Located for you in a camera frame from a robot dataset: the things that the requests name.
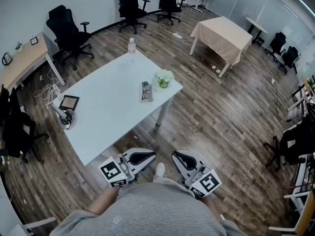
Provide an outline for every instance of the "table with tablecloth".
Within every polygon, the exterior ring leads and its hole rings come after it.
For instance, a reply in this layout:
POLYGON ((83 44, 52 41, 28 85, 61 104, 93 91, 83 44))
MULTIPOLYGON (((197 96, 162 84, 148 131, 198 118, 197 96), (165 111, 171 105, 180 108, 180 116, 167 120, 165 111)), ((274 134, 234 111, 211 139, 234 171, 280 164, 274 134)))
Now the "table with tablecloth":
POLYGON ((195 38, 190 55, 200 39, 225 60, 226 66, 220 73, 220 78, 230 65, 240 61, 241 53, 245 52, 252 42, 252 35, 226 17, 198 22, 190 36, 195 38))

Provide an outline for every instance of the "sneaker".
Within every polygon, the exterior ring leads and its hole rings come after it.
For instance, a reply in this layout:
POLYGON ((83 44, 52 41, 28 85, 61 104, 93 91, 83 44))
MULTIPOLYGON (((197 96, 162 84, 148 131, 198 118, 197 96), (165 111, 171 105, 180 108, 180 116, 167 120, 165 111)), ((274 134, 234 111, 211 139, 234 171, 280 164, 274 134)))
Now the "sneaker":
POLYGON ((165 174, 165 164, 163 163, 158 163, 156 167, 156 175, 155 177, 163 177, 165 174))

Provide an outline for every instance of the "power strip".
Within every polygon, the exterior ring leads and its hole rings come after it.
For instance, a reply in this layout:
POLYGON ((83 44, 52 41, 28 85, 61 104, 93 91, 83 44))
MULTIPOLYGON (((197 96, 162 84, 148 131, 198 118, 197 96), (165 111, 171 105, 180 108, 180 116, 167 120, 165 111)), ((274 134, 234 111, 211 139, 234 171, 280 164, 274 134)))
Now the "power strip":
POLYGON ((178 38, 178 39, 182 39, 182 38, 183 38, 182 36, 180 36, 180 35, 177 34, 177 33, 173 33, 173 36, 176 37, 176 38, 178 38))

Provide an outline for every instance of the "gray shirt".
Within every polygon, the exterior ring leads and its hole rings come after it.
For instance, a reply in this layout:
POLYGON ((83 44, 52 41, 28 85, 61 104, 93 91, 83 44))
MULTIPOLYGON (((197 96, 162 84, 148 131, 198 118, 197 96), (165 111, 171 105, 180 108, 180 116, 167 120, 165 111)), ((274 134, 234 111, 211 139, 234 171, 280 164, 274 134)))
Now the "gray shirt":
POLYGON ((51 236, 244 236, 227 220, 173 184, 130 187, 101 216, 75 211, 51 236))

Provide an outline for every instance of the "water bottle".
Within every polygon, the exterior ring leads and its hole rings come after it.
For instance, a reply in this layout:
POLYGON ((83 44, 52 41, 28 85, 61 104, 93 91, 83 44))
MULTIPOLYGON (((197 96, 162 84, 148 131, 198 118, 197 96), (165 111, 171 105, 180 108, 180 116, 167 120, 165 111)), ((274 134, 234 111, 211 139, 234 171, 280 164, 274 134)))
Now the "water bottle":
POLYGON ((136 53, 136 43, 134 42, 134 38, 131 38, 128 44, 128 53, 135 54, 136 53))

